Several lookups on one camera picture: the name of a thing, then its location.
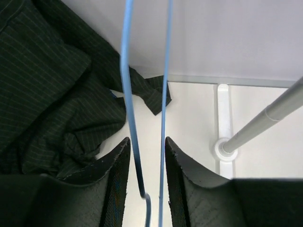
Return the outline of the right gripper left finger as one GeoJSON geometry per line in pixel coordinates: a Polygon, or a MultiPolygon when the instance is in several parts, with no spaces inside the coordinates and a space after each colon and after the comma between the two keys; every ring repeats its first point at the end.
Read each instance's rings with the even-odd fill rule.
{"type": "Polygon", "coordinates": [[[130,139],[65,178],[0,177],[3,227],[120,227],[129,173],[130,139]]]}

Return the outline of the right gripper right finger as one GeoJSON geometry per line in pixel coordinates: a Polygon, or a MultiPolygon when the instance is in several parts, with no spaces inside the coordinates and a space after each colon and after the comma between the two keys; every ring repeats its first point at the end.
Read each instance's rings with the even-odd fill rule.
{"type": "Polygon", "coordinates": [[[175,227],[300,227],[303,181],[224,178],[165,140],[169,207],[175,227]]]}

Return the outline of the light blue wire hanger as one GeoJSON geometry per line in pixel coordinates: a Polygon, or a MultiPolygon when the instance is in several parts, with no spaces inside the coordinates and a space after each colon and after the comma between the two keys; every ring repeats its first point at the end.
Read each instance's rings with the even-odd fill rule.
{"type": "MultiPolygon", "coordinates": [[[[145,191],[142,165],[140,159],[139,143],[137,129],[135,124],[134,106],[132,98],[131,80],[129,73],[129,43],[131,34],[131,23],[133,16],[133,1],[125,2],[125,14],[123,22],[123,30],[121,37],[121,53],[120,53],[120,75],[125,95],[125,106],[129,130],[131,135],[131,145],[133,147],[134,163],[140,196],[146,202],[146,219],[145,226],[151,225],[152,203],[149,194],[145,191]]],[[[169,53],[171,42],[171,21],[173,14],[173,0],[168,1],[167,13],[167,31],[165,45],[165,64],[164,77],[162,87],[162,105],[161,105],[161,149],[160,149],[160,189],[159,189],[159,214],[158,226],[163,226],[163,194],[164,194],[164,167],[165,167],[165,125],[166,125],[166,106],[167,106],[167,91],[168,91],[168,75],[169,75],[169,53]]]]}

